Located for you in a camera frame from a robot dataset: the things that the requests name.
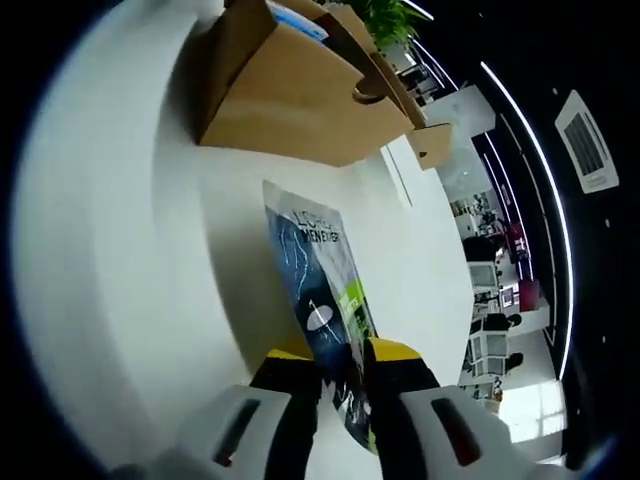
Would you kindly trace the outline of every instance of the black ceiling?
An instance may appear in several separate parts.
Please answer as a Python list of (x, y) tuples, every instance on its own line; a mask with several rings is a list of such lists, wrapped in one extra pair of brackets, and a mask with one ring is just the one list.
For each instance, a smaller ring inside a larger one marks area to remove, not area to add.
[[(551, 228), (558, 282), (558, 368), (567, 333), (567, 262), (556, 204), (539, 156), (522, 124), (480, 68), (486, 62), (511, 92), (533, 127), (550, 163), (565, 207), (575, 274), (575, 314), (565, 375), (569, 463), (628, 424), (637, 397), (637, 241), (632, 230), (638, 188), (633, 173), (638, 149), (638, 70), (635, 28), (628, 4), (427, 1), (434, 15), (419, 28), (422, 43), (453, 79), (477, 84), (516, 134), (533, 170)], [(578, 90), (611, 151), (620, 186), (582, 193), (554, 121), (569, 92)], [(531, 175), (504, 122), (496, 147), (514, 184), (530, 237), (534, 269), (545, 293), (552, 290), (550, 252)]]

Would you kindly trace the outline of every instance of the robotic hand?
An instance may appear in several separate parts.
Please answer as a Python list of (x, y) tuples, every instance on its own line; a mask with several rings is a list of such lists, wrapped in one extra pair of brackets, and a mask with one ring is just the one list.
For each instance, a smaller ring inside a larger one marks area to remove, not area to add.
[[(370, 338), (365, 388), (385, 479), (565, 479), (530, 462), (507, 426), (458, 387), (440, 388), (406, 345)], [(312, 359), (272, 350), (250, 386), (235, 385), (183, 425), (174, 447), (135, 479), (303, 479), (317, 426), (322, 375)]]

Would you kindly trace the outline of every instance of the green leaves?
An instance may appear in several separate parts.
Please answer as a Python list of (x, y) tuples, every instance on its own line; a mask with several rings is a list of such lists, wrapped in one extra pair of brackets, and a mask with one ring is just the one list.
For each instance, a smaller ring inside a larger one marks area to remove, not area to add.
[(413, 22), (425, 19), (401, 0), (342, 0), (342, 3), (351, 5), (379, 48), (395, 42), (407, 43), (409, 35), (415, 34)]

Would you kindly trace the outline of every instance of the cardboard box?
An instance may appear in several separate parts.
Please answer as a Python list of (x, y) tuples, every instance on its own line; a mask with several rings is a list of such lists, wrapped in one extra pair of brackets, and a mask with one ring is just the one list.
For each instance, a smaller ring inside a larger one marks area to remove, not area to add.
[(277, 23), (264, 0), (228, 1), (196, 48), (206, 67), (197, 78), (199, 143), (343, 166), (411, 132), (412, 145), (429, 155), (421, 112), (353, 10), (278, 3), (329, 38), (321, 44)]
[(414, 130), (407, 132), (407, 138), (418, 158), (422, 170), (437, 167), (449, 158), (453, 125), (443, 123), (427, 126), (426, 119), (418, 104), (407, 94), (404, 85), (379, 52), (371, 53), (371, 58), (384, 75), (396, 94), (400, 108), (411, 120)]

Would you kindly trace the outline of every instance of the ceiling light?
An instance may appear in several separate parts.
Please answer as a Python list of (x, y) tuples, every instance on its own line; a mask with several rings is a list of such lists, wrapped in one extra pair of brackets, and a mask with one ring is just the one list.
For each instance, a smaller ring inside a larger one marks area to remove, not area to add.
[(404, 3), (406, 3), (407, 5), (409, 5), (411, 8), (413, 8), (414, 10), (416, 10), (417, 12), (423, 14), (425, 17), (427, 17), (429, 20), (433, 20), (433, 15), (431, 15), (429, 12), (427, 12), (424, 8), (416, 5), (415, 3), (413, 3), (411, 0), (402, 0)]
[(524, 237), (524, 243), (527, 245), (527, 253), (529, 254), (527, 258), (529, 263), (529, 273), (531, 275), (531, 278), (533, 279), (533, 264), (531, 263), (531, 248), (529, 244), (529, 239), (527, 238), (527, 231), (524, 229), (524, 221), (522, 219), (522, 214), (520, 213), (520, 207), (518, 207), (516, 196), (513, 193), (513, 187), (511, 187), (511, 182), (509, 181), (509, 177), (507, 176), (507, 171), (504, 168), (502, 160), (500, 160), (500, 156), (498, 155), (498, 151), (496, 150), (496, 147), (493, 145), (493, 142), (491, 141), (491, 138), (489, 137), (488, 133), (485, 133), (484, 136), (487, 137), (487, 141), (489, 142), (489, 145), (491, 145), (491, 150), (493, 150), (493, 154), (496, 156), (496, 159), (498, 160), (498, 165), (500, 165), (500, 169), (502, 170), (504, 179), (507, 182), (507, 187), (509, 187), (509, 193), (511, 194), (511, 201), (513, 202), (513, 205), (516, 207), (516, 212), (518, 212), (518, 217), (520, 218), (520, 226), (522, 227), (522, 236)]
[(420, 50), (422, 50), (422, 52), (423, 52), (427, 57), (429, 57), (433, 63), (435, 63), (435, 64), (436, 64), (436, 66), (440, 69), (440, 71), (444, 74), (444, 76), (445, 76), (445, 77), (447, 77), (447, 80), (449, 80), (449, 82), (451, 82), (451, 85), (453, 85), (453, 88), (455, 88), (456, 90), (460, 90), (460, 89), (458, 88), (458, 85), (456, 85), (456, 82), (454, 82), (454, 81), (451, 79), (451, 77), (449, 76), (449, 74), (447, 73), (447, 71), (446, 71), (444, 68), (442, 68), (442, 65), (440, 65), (440, 64), (438, 63), (438, 61), (437, 61), (435, 58), (433, 58), (433, 55), (431, 55), (429, 52), (427, 52), (427, 49), (426, 49), (426, 48), (424, 48), (424, 47), (422, 46), (422, 44), (420, 44), (420, 42), (418, 42), (415, 38), (413, 38), (413, 37), (409, 37), (409, 38), (411, 38), (411, 40), (413, 40), (413, 43), (415, 43), (416, 47), (418, 47)]
[(574, 291), (573, 291), (573, 259), (571, 257), (571, 242), (569, 240), (569, 229), (567, 227), (567, 219), (564, 213), (564, 207), (562, 206), (562, 201), (560, 200), (560, 193), (558, 192), (558, 187), (556, 185), (556, 181), (553, 178), (553, 174), (551, 173), (551, 169), (549, 168), (549, 162), (547, 161), (547, 157), (542, 151), (542, 147), (540, 146), (540, 142), (537, 137), (533, 133), (533, 129), (529, 124), (528, 120), (525, 118), (524, 113), (520, 110), (520, 107), (513, 99), (509, 91), (502, 84), (502, 82), (496, 77), (496, 74), (489, 68), (489, 66), (480, 62), (480, 66), (484, 69), (484, 71), (489, 75), (491, 80), (496, 84), (496, 86), (500, 89), (504, 97), (507, 99), (511, 107), (520, 118), (524, 129), (526, 130), (529, 138), (531, 138), (531, 142), (538, 152), (538, 156), (540, 157), (540, 161), (542, 162), (542, 166), (544, 167), (544, 171), (547, 174), (547, 178), (549, 180), (549, 185), (551, 185), (551, 191), (553, 193), (553, 197), (556, 203), (556, 207), (558, 209), (558, 216), (560, 217), (560, 226), (562, 227), (562, 235), (564, 239), (564, 248), (567, 254), (567, 290), (568, 290), (568, 304), (569, 309), (567, 312), (567, 339), (564, 345), (564, 354), (562, 356), (562, 364), (560, 366), (560, 380), (564, 376), (565, 369), (567, 367), (567, 358), (569, 356), (569, 347), (571, 346), (571, 331), (573, 329), (573, 302), (574, 302)]

